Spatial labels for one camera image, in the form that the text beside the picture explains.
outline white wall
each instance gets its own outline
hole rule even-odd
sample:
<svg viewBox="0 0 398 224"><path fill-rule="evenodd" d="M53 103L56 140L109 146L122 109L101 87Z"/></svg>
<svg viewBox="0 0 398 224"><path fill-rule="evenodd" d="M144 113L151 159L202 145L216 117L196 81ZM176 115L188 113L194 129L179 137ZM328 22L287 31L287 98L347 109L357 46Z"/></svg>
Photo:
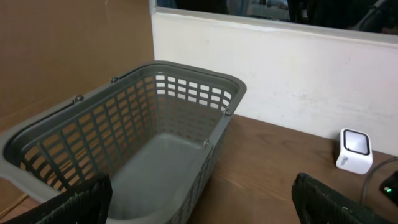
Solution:
<svg viewBox="0 0 398 224"><path fill-rule="evenodd" d="M245 23L156 12L155 59L242 79L248 91L236 114L326 138L357 129L375 151L398 155L397 37Z"/></svg>

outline gray plastic basket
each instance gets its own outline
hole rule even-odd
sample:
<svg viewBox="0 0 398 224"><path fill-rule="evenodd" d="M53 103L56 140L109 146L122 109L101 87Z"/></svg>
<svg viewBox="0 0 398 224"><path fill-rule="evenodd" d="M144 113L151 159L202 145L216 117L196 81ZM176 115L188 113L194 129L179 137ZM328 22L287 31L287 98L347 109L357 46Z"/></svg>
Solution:
<svg viewBox="0 0 398 224"><path fill-rule="evenodd" d="M229 75L143 65L0 136L0 176L44 202L106 172L108 223L186 223L245 92Z"/></svg>

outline small white cube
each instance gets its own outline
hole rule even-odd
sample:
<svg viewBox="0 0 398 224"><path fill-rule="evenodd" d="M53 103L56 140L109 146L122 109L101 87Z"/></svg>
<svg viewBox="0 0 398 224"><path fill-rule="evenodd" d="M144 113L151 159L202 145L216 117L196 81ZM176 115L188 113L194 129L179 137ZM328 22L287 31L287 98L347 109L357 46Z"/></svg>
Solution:
<svg viewBox="0 0 398 224"><path fill-rule="evenodd" d="M365 174L373 163L371 140L365 133L342 129L333 155L338 168L356 174Z"/></svg>

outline cord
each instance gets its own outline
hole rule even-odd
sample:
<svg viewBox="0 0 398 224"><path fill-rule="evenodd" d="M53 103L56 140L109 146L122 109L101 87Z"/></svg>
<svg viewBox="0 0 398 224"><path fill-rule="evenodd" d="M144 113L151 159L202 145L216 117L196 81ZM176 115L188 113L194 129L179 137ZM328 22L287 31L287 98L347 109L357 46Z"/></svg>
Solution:
<svg viewBox="0 0 398 224"><path fill-rule="evenodd" d="M383 161L383 162L379 163L379 165L377 165L376 167L374 167L374 168L370 171L370 173L369 173L368 176L366 177L365 182L364 182L364 184L363 184L362 196L361 196L361 205L365 205L366 192L368 191L369 182L370 182L370 180L372 179L373 174L374 174L378 169L380 169L380 167L382 167L382 166L384 166L384 165L386 165L386 164L388 164L388 163L390 163L390 162L397 161L397 160L398 160L398 157L393 157L393 158L391 158L391 159L388 159L388 160L386 160L386 161Z"/></svg>

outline wooden table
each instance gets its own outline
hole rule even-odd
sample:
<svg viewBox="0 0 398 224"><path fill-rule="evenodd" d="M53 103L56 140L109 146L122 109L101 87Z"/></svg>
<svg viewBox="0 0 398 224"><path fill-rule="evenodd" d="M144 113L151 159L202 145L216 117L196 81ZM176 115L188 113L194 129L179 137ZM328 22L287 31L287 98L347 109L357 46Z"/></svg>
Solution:
<svg viewBox="0 0 398 224"><path fill-rule="evenodd" d="M337 169L332 148L329 139L234 116L220 161L189 223L299 223L291 199L299 172L358 201L365 175ZM373 156L374 165L392 157L380 152ZM398 222L398 207L377 189L395 170L398 163L388 164L375 174L367 203L380 216ZM28 198L28 203L11 212L12 216L36 205Z"/></svg>

